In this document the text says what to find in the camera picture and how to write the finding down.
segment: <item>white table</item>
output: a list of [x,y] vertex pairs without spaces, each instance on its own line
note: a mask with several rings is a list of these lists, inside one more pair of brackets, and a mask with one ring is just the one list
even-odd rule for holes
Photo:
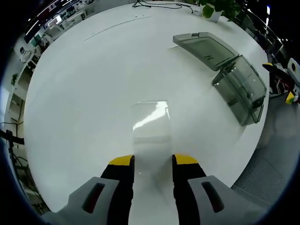
[[253,64],[265,84],[266,53],[240,27],[208,22],[188,8],[125,5],[82,21],[41,56],[25,104],[24,133],[34,181],[52,211],[115,157],[133,153],[132,105],[168,101],[172,150],[195,157],[227,186],[240,176],[260,138],[241,127],[211,85],[217,72],[173,43],[211,32]]

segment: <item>cable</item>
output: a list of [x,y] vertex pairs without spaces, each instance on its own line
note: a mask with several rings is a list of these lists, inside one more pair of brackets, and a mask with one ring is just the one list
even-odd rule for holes
[[[184,4],[180,4],[180,3],[149,3],[149,2],[145,2],[144,0],[137,0],[135,4],[132,5],[133,8],[136,8],[136,7],[140,7],[140,6],[137,6],[137,3],[140,4],[140,6],[144,6],[144,7],[158,7],[158,8],[170,8],[170,9],[180,9],[182,8],[183,6],[185,7],[188,7],[192,13],[194,13],[193,9],[191,6],[188,6],[188,5],[184,5]],[[166,7],[165,5],[176,5],[178,6],[177,8],[172,8],[172,7]]]
[[22,167],[23,170],[25,171],[25,174],[26,174],[26,177],[27,177],[27,182],[30,183],[30,184],[32,185],[33,188],[29,187],[29,185],[27,185],[26,187],[27,187],[28,189],[30,189],[30,190],[31,190],[31,191],[39,198],[39,200],[42,202],[42,204],[44,204],[44,205],[46,206],[46,208],[50,211],[49,207],[48,207],[47,204],[44,202],[42,196],[41,196],[40,193],[38,192],[38,190],[37,190],[35,184],[32,183],[32,182],[30,181],[30,179],[29,179],[29,175],[27,174],[27,169],[29,169],[29,165],[23,166],[23,164],[21,163],[21,161],[19,160],[19,158],[21,158],[21,159],[23,159],[23,160],[25,160],[25,161],[27,161],[27,160],[24,159],[23,157],[20,157],[20,156],[17,157],[14,153],[13,153],[13,156],[14,156],[15,160],[18,161],[18,163],[21,165],[21,167]]
[[0,125],[1,125],[1,124],[15,124],[15,125],[20,125],[20,124],[22,124],[22,123],[24,123],[24,121],[21,122],[21,123],[7,123],[7,122],[1,122]]
[[24,159],[24,158],[21,157],[21,156],[18,156],[17,158],[23,159],[24,161],[28,162],[26,159]]

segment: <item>potted plant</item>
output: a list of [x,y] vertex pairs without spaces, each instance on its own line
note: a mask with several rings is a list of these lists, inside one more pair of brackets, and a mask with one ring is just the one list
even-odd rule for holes
[[213,22],[217,22],[221,15],[232,21],[240,12],[240,6],[235,0],[199,0],[199,3],[202,16]]
[[14,86],[15,81],[17,80],[18,74],[14,74],[13,77],[11,78],[11,84]]

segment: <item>yellow object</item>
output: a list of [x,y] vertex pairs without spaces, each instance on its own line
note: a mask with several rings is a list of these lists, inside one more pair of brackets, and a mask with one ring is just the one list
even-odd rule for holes
[[285,100],[285,103],[287,103],[289,105],[292,104],[294,102],[294,98],[295,98],[295,96],[293,95],[293,93],[290,92]]
[[109,165],[129,165],[132,155],[117,157],[109,162]]
[[263,65],[269,65],[269,66],[273,66],[273,64],[272,64],[272,63],[270,63],[270,62],[266,62],[266,63],[264,63]]
[[198,163],[196,159],[190,156],[186,156],[182,154],[174,154],[174,156],[176,157],[177,165]]

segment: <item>transparent plastic box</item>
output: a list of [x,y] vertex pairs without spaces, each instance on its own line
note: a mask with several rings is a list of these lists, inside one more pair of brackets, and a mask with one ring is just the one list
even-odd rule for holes
[[213,79],[212,84],[231,108],[241,126],[258,123],[267,88],[244,56],[239,56]]
[[239,56],[227,43],[208,32],[176,35],[173,42],[200,59],[213,71],[218,71]]

